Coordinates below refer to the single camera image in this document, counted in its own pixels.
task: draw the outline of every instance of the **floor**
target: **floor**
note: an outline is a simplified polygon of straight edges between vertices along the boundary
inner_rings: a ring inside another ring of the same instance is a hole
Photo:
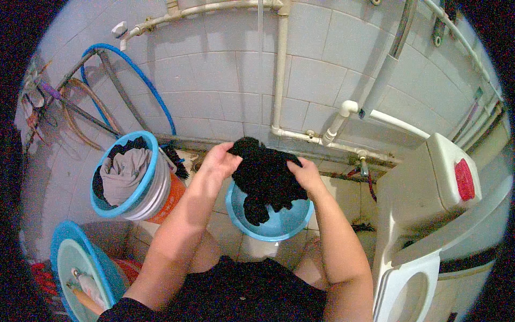
[[[178,153],[181,158],[185,159],[185,166],[189,170],[193,155],[183,151]],[[194,173],[190,172],[190,178],[185,182],[186,185],[189,185],[193,176]],[[374,222],[377,207],[370,197],[367,184],[330,177],[322,177],[322,181],[335,196],[350,222]],[[288,240],[281,242],[256,240],[243,234],[229,219],[225,194],[230,182],[231,178],[224,181],[207,227],[207,230],[217,240],[223,255],[229,255],[233,260],[243,262],[260,261],[270,257],[282,265],[294,269],[300,260],[306,242],[319,236],[316,214],[312,215],[305,229]],[[158,227],[159,225],[146,221],[135,222],[129,238],[134,259],[141,262],[144,260],[152,236]],[[371,264],[375,237],[366,233],[360,237]]]

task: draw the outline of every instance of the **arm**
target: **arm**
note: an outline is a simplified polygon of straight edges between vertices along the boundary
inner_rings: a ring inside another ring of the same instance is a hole
[[[223,143],[209,151],[192,183],[156,231],[141,272],[124,297],[160,310],[180,289],[222,181],[242,161],[227,153],[232,145]]]
[[[372,321],[372,274],[361,243],[315,164],[299,160],[302,167],[288,161],[288,168],[315,204],[324,270],[330,284],[324,319]]]

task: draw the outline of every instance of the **black brush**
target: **black brush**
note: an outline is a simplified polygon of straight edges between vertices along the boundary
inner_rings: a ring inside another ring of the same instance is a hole
[[[186,171],[186,167],[184,166],[184,164],[182,164],[184,159],[181,159],[179,157],[177,152],[171,147],[170,143],[161,145],[161,149],[166,154],[166,156],[170,159],[170,161],[173,162],[175,164],[175,166],[177,167],[177,171],[175,172],[175,175],[177,177],[179,177],[180,179],[186,180],[190,176],[190,174],[188,173],[188,171]]]

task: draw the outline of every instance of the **leg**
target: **leg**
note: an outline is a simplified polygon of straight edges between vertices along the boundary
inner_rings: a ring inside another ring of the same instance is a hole
[[[218,263],[221,250],[216,240],[206,230],[193,255],[188,273],[204,273]]]
[[[329,282],[323,268],[321,246],[319,237],[310,240],[294,273],[309,285],[325,291]]]

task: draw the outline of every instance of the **blue bucket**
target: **blue bucket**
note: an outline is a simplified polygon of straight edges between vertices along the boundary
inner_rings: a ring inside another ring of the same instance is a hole
[[[154,137],[154,135],[152,135],[152,133],[147,132],[147,131],[136,131],[136,132],[126,134],[123,137],[119,138],[106,151],[106,153],[104,153],[104,155],[98,162],[97,167],[102,165],[104,159],[107,158],[107,156],[109,155],[109,152],[116,144],[125,145],[125,144],[127,144],[127,141],[129,141],[129,140],[133,141],[139,137],[143,137],[145,142],[147,142],[149,149],[152,150],[152,157],[150,158],[150,164],[147,168],[147,172],[143,176],[143,179],[141,179],[140,184],[138,185],[136,190],[132,193],[132,195],[127,200],[125,200],[121,205],[113,208],[113,206],[109,205],[104,200],[98,198],[95,195],[95,193],[93,192],[93,175],[91,176],[91,183],[90,183],[91,206],[93,207],[95,212],[100,217],[114,218],[114,217],[120,216],[121,214],[123,214],[125,212],[129,212],[132,209],[136,208],[139,205],[139,203],[145,198],[148,189],[152,185],[152,180],[154,178],[154,172],[156,171],[156,164],[158,161],[159,145],[158,145],[158,141],[156,140],[156,137]]]
[[[314,206],[311,200],[294,200],[290,210],[285,208],[275,212],[267,205],[270,219],[264,224],[254,226],[245,218],[243,202],[247,194],[241,191],[234,180],[226,194],[226,208],[232,223],[243,233],[265,242],[278,242],[293,237],[310,221]]]
[[[55,275],[58,276],[58,263],[57,256],[59,252],[59,247],[61,246],[62,241],[66,239],[72,239],[77,242],[80,247],[91,256],[95,268],[100,276],[100,283],[104,287],[106,291],[106,295],[108,298],[108,303],[106,303],[107,308],[110,309],[113,305],[115,305],[123,296],[126,291],[124,281],[116,266],[113,264],[111,259],[97,246],[93,245],[86,234],[80,229],[80,227],[72,222],[72,221],[64,221],[57,225],[54,230],[54,235],[52,236],[52,243],[50,245],[50,262],[52,264],[52,271],[54,271]],[[59,295],[63,302],[64,308],[68,312],[69,316],[75,321],[79,320],[74,315],[70,304],[65,300],[63,290],[61,288],[60,283],[56,283],[57,289],[59,291]]]

